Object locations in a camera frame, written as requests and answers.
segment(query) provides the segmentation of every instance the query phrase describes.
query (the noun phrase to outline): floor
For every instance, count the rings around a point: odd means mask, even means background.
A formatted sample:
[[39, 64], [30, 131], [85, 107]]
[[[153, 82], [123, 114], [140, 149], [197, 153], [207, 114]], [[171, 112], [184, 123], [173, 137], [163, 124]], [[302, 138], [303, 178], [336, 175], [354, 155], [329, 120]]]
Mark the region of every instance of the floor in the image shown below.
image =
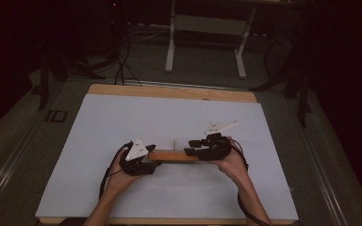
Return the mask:
[[[173, 72], [165, 73], [166, 34], [132, 38], [124, 70], [126, 85], [247, 91], [269, 81], [264, 64], [269, 41], [263, 37], [248, 39], [243, 53], [248, 77], [244, 80], [238, 78], [233, 49], [227, 45], [180, 41], [175, 47]], [[0, 225], [37, 222], [34, 215], [41, 195], [84, 95], [91, 84], [112, 84], [117, 70], [115, 65], [99, 72], [107, 77], [104, 81], [76, 73], [66, 82], [51, 79], [50, 101], [44, 110], [37, 110], [39, 96], [27, 93], [0, 121]], [[30, 76], [38, 80], [38, 75], [36, 71]], [[292, 225], [362, 225], [362, 189], [316, 93], [309, 93], [312, 112], [306, 114], [307, 127], [303, 128], [296, 118], [297, 99], [284, 98], [284, 86], [255, 95], [263, 106], [300, 217], [300, 222]], [[45, 121], [49, 110], [67, 111], [68, 118], [63, 123]]]

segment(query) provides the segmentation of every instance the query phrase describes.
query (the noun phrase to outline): forearm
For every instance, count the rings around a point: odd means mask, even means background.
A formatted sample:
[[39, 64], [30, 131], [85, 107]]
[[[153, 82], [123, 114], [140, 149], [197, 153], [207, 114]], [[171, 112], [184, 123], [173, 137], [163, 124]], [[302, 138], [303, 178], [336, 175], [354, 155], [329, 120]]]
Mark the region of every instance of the forearm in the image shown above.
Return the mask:
[[83, 226], [106, 225], [110, 212], [113, 209], [114, 202], [116, 202], [119, 195], [120, 194], [115, 192], [104, 192]]
[[[235, 179], [235, 182], [239, 189], [239, 196], [245, 209], [251, 215], [255, 216], [261, 221], [272, 225], [272, 222], [270, 221], [266, 210], [264, 209], [260, 199], [257, 196], [257, 193], [255, 192], [254, 185], [249, 175], [245, 174], [239, 176], [237, 179]], [[246, 218], [246, 221], [248, 225], [258, 225], [255, 222], [251, 221], [249, 218]]]

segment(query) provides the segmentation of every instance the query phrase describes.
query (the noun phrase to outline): white paper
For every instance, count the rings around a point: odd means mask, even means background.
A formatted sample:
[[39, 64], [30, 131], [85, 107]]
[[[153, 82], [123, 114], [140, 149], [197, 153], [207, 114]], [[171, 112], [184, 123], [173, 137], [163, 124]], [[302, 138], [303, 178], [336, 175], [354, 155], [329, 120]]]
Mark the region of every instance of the white paper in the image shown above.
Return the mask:
[[[43, 193], [37, 217], [87, 217], [114, 154], [140, 137], [171, 150], [173, 140], [205, 138], [211, 121], [238, 121], [224, 132], [243, 148], [270, 218], [298, 219], [260, 104], [88, 94]], [[163, 164], [116, 202], [112, 218], [244, 218], [237, 188], [205, 162]]]

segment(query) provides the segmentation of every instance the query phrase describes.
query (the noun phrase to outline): human hand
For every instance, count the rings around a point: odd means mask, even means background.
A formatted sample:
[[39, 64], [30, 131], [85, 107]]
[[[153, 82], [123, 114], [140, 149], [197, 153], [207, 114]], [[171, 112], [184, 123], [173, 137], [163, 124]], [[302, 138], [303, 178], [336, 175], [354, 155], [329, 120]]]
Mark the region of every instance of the human hand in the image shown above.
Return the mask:
[[236, 143], [231, 140], [233, 146], [229, 155], [223, 160], [207, 161], [208, 163], [214, 164], [219, 167], [219, 170], [225, 173], [231, 180], [239, 185], [240, 181], [248, 177], [248, 173], [245, 166], [245, 161], [242, 159], [242, 150], [237, 147]]
[[107, 185], [105, 188], [105, 193], [109, 192], [111, 194], [120, 195], [124, 193], [135, 181], [137, 181], [142, 176], [130, 176], [123, 172], [122, 167], [120, 166], [120, 159], [125, 154], [125, 149], [121, 150], [119, 156], [113, 163], [113, 166], [110, 170], [109, 177], [107, 177]]

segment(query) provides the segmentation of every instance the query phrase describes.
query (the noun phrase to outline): table leg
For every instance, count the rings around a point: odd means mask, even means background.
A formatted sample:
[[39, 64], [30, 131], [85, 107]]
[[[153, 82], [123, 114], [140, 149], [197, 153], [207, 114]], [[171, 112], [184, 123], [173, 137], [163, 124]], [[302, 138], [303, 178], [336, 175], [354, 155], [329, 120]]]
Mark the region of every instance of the table leg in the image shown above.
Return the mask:
[[173, 61], [174, 61], [174, 17], [175, 17], [175, 0], [172, 0], [172, 17], [170, 19], [170, 43], [169, 50], [167, 51], [166, 59], [166, 73], [171, 73], [173, 71]]
[[239, 78], [246, 78], [245, 67], [243, 66], [242, 52], [245, 47], [245, 43], [248, 40], [249, 32], [252, 27], [252, 22], [255, 18], [256, 7], [252, 8], [251, 15], [249, 17], [249, 21], [246, 23], [245, 29], [242, 34], [242, 41], [240, 42], [240, 46], [238, 49], [235, 49], [235, 59], [237, 61], [238, 74]]

